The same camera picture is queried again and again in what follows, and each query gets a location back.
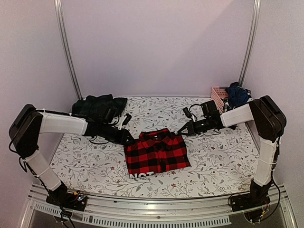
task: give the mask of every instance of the shirt collar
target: shirt collar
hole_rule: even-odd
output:
[[[146,149],[160,142],[163,142],[166,145],[171,145],[172,133],[167,128],[153,132],[141,132],[139,140]]]

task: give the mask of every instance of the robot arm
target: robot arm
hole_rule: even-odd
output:
[[[178,131],[179,134],[195,135],[251,120],[255,122],[261,143],[256,174],[251,182],[249,195],[231,198],[232,208],[234,211],[243,210],[269,202],[268,189],[272,184],[272,172],[279,155],[280,137],[286,126],[286,117],[282,111],[269,96],[255,99],[222,115],[214,101],[203,103],[200,106],[205,119],[193,121],[191,112],[188,108],[184,108],[184,113],[191,120]]]
[[[106,140],[127,144],[134,140],[126,129],[131,116],[127,114],[121,119],[119,129],[110,122],[115,112],[103,107],[95,116],[76,116],[66,113],[38,110],[33,105],[25,105],[12,126],[9,129],[11,143],[14,144],[16,152],[24,161],[29,170],[40,179],[48,189],[50,198],[47,200],[53,204],[60,204],[63,207],[72,209],[84,209],[85,201],[80,197],[79,203],[71,204],[72,194],[67,192],[67,187],[50,168],[49,163],[38,150],[38,137],[41,133],[72,133],[84,136],[101,136]]]

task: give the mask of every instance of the floral tablecloth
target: floral tablecloth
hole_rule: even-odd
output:
[[[209,99],[191,97],[129,97],[125,113],[132,115],[126,128],[134,138],[141,131],[168,128],[177,132],[189,119],[182,109]],[[193,107],[202,117],[202,111]],[[258,151],[244,123],[221,134],[184,136],[191,167],[130,179],[121,145],[95,145],[80,135],[65,134],[51,168],[72,189],[144,198],[207,197],[249,190]]]

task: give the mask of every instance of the dark blue garment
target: dark blue garment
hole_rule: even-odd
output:
[[[231,108],[236,108],[247,103],[250,96],[247,90],[241,88],[238,82],[234,82],[226,88],[228,93],[228,104]]]

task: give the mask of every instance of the aluminum frame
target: aluminum frame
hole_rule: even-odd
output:
[[[296,228],[295,218],[283,185],[279,185],[281,191],[281,208],[284,210],[284,218],[287,228]],[[46,190],[38,184],[33,184],[27,199],[26,214],[21,228],[29,227],[33,210],[59,216],[60,208],[45,202]],[[278,191],[275,186],[269,190],[271,205],[278,200]],[[232,212],[228,206],[229,196],[208,198],[179,198],[179,199],[145,199],[118,197],[103,194],[88,194],[87,206],[84,212],[72,211],[72,220],[102,227],[115,227],[118,222],[128,224],[128,227],[152,227],[170,228],[172,224],[187,224],[188,228],[198,225],[200,222],[224,221],[230,223],[229,216],[243,211]]]
[[[63,46],[64,53],[65,53],[66,60],[67,60],[66,61],[67,67],[70,72],[72,84],[73,84],[77,99],[82,100],[83,98],[81,95],[81,91],[80,91],[79,83],[78,83],[78,80],[76,77],[70,48],[69,48],[68,41],[67,41],[67,31],[66,31],[64,17],[63,17],[61,0],[54,0],[54,3],[55,3],[55,10],[56,10],[56,16],[57,16],[57,21],[58,21],[59,33],[60,33],[62,46]]]
[[[261,7],[261,0],[255,0],[254,6],[253,6],[253,13],[252,13],[250,33],[249,33],[246,53],[245,53],[243,65],[241,68],[241,73],[240,73],[239,80],[238,80],[238,83],[240,86],[243,86],[243,83],[245,81],[245,76],[246,76],[246,72],[248,69],[249,61],[250,61],[252,47],[253,47],[254,40],[256,37],[256,31],[257,31],[256,29],[257,29],[258,19],[259,19],[259,15],[260,15],[260,7]]]

